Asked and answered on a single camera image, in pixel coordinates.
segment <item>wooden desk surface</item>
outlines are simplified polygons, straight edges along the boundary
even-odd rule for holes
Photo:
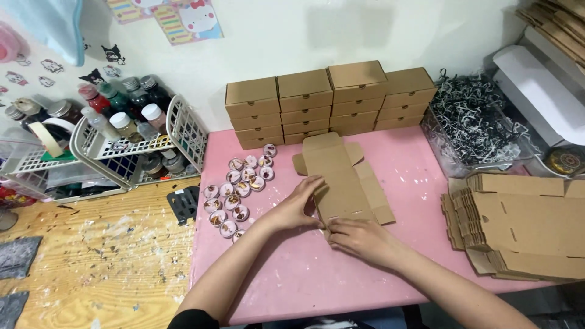
[[[29,276],[0,280],[0,296],[30,291],[16,328],[166,328],[187,293],[194,233],[192,220],[177,225],[166,195],[197,184],[14,210],[19,220],[0,242],[43,236]]]

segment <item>gray felt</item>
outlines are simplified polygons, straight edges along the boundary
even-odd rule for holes
[[[0,329],[14,329],[28,298],[29,292],[17,292],[0,297]]]
[[[0,279],[24,279],[42,238],[21,238],[0,244]]]

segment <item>pink object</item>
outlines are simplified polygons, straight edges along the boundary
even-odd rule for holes
[[[20,51],[20,43],[12,33],[10,26],[0,22],[0,63],[8,63],[16,59]]]
[[[343,138],[359,142],[364,156],[384,189],[397,222],[385,225],[398,239],[435,262],[494,293],[513,292],[551,285],[478,277],[464,252],[453,251],[441,213],[441,193],[447,181],[420,127],[369,132]],[[266,188],[252,193],[242,204],[250,217],[262,214],[284,200],[303,179],[291,161],[301,145],[278,146],[278,173]],[[220,184],[233,157],[260,156],[262,149],[242,150],[234,131],[209,134],[201,186]],[[199,198],[193,242],[190,284],[232,244],[217,234]],[[252,220],[239,228],[248,229]],[[303,318],[325,314],[424,303],[419,291],[394,274],[372,268],[362,261],[333,251],[318,230],[282,232],[261,251],[235,300],[230,325]]]

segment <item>unfolded cardboard box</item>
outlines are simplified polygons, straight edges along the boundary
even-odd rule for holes
[[[333,89],[324,68],[277,78],[282,112],[325,107],[333,101]]]
[[[354,113],[348,115],[332,116],[329,120],[329,127],[337,126],[360,126],[370,127],[374,126],[374,121],[378,117],[378,112]]]
[[[225,93],[225,109],[230,119],[280,113],[276,78],[228,83]]]
[[[405,105],[401,107],[383,108],[380,110],[378,121],[403,118],[406,116],[423,115],[429,107],[428,103]]]
[[[402,117],[402,118],[398,118],[398,119],[391,119],[391,120],[378,120],[378,121],[376,121],[376,126],[374,127],[374,130],[379,131],[379,130],[386,130],[386,129],[418,126],[422,121],[422,117],[423,117],[423,115],[418,115],[418,116],[406,116],[406,117]]]
[[[256,138],[251,140],[240,140],[240,145],[243,150],[258,149],[264,147],[266,144],[284,145],[284,138],[282,135],[274,137]]]
[[[357,135],[359,133],[371,132],[374,130],[374,124],[363,125],[363,126],[336,126],[331,127],[329,130],[336,132],[339,136],[350,136]]]
[[[327,128],[329,128],[329,118],[283,125],[283,131],[285,135],[292,135],[294,133],[300,132],[317,131]]]
[[[333,104],[332,116],[340,116],[353,113],[364,113],[379,111],[384,102],[384,97],[374,98],[372,100],[359,100],[345,103]]]
[[[488,273],[509,279],[585,279],[585,181],[476,174],[464,182],[452,189],[450,181],[453,207],[443,199],[443,209],[448,223],[459,223],[478,272],[492,266]]]
[[[329,66],[333,85],[333,103],[344,103],[384,97],[387,79],[377,60]]]
[[[295,133],[292,135],[284,135],[284,144],[285,145],[300,144],[307,137],[321,135],[321,134],[328,133],[328,132],[329,132],[329,129],[322,129],[322,130],[317,130],[317,131]]]
[[[430,103],[437,88],[423,67],[386,73],[388,89],[382,108]]]
[[[283,125],[296,124],[298,122],[328,119],[331,116],[331,106],[319,108],[307,108],[300,111],[281,113]]]
[[[362,159],[359,143],[343,143],[335,132],[305,138],[302,153],[292,157],[297,173],[325,177],[326,185],[315,190],[314,200],[326,227],[337,217],[396,222],[370,163]]]
[[[282,124],[280,120],[280,114],[272,113],[272,114],[264,114],[264,115],[255,115],[249,116],[247,118],[241,119],[231,119],[232,126],[234,130],[246,130],[246,129],[254,129],[254,128],[262,128],[262,127],[270,127],[270,126],[277,126]]]
[[[282,135],[283,127],[281,125],[236,131],[236,136],[239,140],[249,140]]]

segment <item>person's right hand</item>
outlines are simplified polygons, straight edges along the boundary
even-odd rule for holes
[[[335,218],[329,223],[329,229],[332,234],[328,242],[333,249],[388,268],[397,269],[413,252],[373,221]]]

